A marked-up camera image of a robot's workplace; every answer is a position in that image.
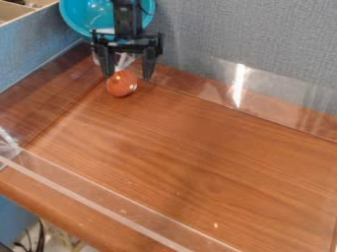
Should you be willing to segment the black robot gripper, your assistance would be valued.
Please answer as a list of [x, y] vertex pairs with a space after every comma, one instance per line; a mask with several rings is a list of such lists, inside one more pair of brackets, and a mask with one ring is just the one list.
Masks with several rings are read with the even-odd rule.
[[143, 54], [142, 75], [148, 81], [156, 64], [156, 54], [163, 53], [163, 34], [146, 31], [156, 11], [155, 0], [110, 0], [103, 24], [91, 30], [92, 47], [103, 74], [115, 74], [115, 53]]

